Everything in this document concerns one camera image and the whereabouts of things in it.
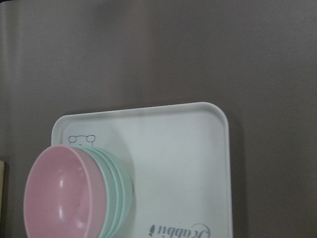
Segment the bottom green bowl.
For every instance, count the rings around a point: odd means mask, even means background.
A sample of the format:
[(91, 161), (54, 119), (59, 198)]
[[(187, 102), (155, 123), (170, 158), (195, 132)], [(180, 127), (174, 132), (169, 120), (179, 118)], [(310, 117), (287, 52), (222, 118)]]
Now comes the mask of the bottom green bowl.
[(123, 225), (133, 204), (133, 181), (127, 166), (113, 154), (101, 150), (103, 157), (114, 170), (116, 199), (113, 203), (115, 213), (111, 232), (116, 233)]

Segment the white rabbit tray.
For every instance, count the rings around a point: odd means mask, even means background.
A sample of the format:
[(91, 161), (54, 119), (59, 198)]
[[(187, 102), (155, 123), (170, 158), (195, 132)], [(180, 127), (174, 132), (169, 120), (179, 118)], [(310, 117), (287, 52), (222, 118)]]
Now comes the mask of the white rabbit tray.
[(63, 116), (52, 144), (89, 144), (120, 159), (134, 185), (118, 238), (231, 238), (229, 126), (211, 103)]

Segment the middle green bowl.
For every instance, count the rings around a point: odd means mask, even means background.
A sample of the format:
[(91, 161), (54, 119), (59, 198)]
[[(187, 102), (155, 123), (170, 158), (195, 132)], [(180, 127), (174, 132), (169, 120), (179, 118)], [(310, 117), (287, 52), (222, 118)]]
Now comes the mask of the middle green bowl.
[(102, 229), (103, 238), (112, 238), (124, 224), (133, 202), (133, 183), (128, 169), (124, 163), (113, 154), (92, 147), (92, 151), (98, 155), (109, 173), (106, 176), (106, 184), (113, 183), (112, 188), (107, 188), (108, 203), (105, 224)]

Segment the small pink bowl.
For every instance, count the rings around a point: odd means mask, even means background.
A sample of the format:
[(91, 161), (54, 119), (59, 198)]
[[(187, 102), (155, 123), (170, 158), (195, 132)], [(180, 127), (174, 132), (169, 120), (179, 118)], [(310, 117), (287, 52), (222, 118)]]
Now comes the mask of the small pink bowl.
[(97, 238), (106, 215), (101, 170), (80, 149), (45, 149), (28, 175), (23, 212), (29, 238)]

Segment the wooden cutting board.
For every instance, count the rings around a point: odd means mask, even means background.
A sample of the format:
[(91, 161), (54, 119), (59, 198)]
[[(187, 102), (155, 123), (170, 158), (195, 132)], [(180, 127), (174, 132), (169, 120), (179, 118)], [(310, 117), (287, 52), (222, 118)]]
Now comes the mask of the wooden cutting board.
[(5, 161), (0, 161), (0, 214), (2, 212), (2, 203), (3, 203), (4, 174), (5, 174)]

